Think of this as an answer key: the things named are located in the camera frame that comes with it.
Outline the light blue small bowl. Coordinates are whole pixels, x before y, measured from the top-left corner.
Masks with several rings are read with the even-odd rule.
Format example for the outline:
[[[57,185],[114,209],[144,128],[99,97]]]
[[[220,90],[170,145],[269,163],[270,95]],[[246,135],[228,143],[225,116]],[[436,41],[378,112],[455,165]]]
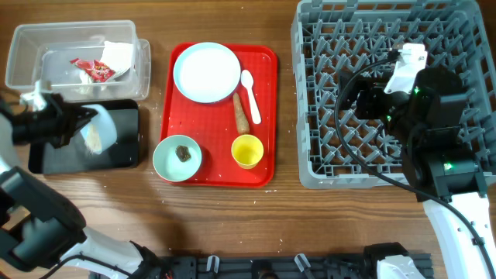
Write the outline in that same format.
[[[117,141],[117,130],[109,112],[102,105],[83,105],[83,108],[93,109],[97,115],[84,126],[80,133],[84,144],[93,154],[101,154]]]

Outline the yellow plastic cup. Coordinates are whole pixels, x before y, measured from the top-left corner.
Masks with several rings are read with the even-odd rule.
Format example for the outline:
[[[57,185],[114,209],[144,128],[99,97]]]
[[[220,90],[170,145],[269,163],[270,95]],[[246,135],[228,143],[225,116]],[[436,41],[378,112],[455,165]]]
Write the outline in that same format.
[[[264,145],[253,135],[241,135],[232,142],[231,154],[242,169],[253,169],[263,158]]]

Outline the red foil snack wrapper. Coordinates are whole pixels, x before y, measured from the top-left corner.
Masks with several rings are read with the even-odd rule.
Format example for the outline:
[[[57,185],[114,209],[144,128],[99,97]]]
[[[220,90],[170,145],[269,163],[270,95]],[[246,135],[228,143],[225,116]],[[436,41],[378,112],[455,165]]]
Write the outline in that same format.
[[[95,82],[106,82],[115,74],[113,69],[99,60],[76,58],[71,60],[70,63],[83,70]]]

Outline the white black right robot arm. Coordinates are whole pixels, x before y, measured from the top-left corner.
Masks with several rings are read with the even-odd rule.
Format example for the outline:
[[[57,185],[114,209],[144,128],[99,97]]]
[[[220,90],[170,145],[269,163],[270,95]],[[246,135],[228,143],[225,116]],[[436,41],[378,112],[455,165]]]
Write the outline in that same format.
[[[487,183],[476,154],[458,137],[466,104],[462,80],[426,68],[405,91],[386,94],[385,79],[339,75],[335,110],[356,105],[401,144],[401,168],[434,229],[450,278],[493,278],[495,243]]]

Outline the dark brown food scrap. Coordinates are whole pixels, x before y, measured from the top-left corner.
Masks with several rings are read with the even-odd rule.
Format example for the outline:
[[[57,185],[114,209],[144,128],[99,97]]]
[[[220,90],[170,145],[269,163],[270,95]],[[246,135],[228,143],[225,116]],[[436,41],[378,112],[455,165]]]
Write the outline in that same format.
[[[184,163],[191,159],[191,153],[188,146],[179,145],[176,147],[175,154],[180,162]]]

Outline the mint green bowl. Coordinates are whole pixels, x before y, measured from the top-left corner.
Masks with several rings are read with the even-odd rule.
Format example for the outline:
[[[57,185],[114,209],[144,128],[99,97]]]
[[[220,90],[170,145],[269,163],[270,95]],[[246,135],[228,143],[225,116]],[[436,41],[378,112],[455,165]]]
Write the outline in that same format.
[[[180,162],[175,154],[179,145],[188,146],[191,159]],[[192,178],[202,165],[202,150],[189,136],[169,136],[157,145],[153,152],[153,167],[156,173],[166,181],[182,182]]]

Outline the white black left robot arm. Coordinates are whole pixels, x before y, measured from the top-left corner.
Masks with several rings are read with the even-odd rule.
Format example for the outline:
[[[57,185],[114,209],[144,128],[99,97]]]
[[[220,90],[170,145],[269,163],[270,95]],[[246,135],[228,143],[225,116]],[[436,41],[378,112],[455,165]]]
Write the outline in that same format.
[[[17,145],[66,146],[97,116],[95,109],[66,103],[59,94],[40,97],[42,109],[18,115],[1,103],[1,224],[17,206],[29,212],[12,228],[1,228],[1,258],[25,272],[46,268],[46,277],[72,266],[88,270],[91,278],[165,278],[170,270],[166,261],[145,246],[87,227],[70,200],[21,168]]]

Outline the white paper napkin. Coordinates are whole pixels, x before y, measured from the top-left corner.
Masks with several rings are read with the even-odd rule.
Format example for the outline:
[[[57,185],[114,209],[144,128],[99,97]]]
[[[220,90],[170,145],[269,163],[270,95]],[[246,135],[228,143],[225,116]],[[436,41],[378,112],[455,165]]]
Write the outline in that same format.
[[[115,73],[106,81],[109,83],[117,81],[131,68],[133,51],[134,48],[131,43],[115,43],[106,40],[100,57],[94,54],[92,56],[87,56],[85,60],[97,60],[113,70]],[[95,83],[94,79],[84,70],[80,70],[79,78],[81,80],[81,86],[77,92],[82,95],[89,95],[94,87],[88,87],[88,84]]]

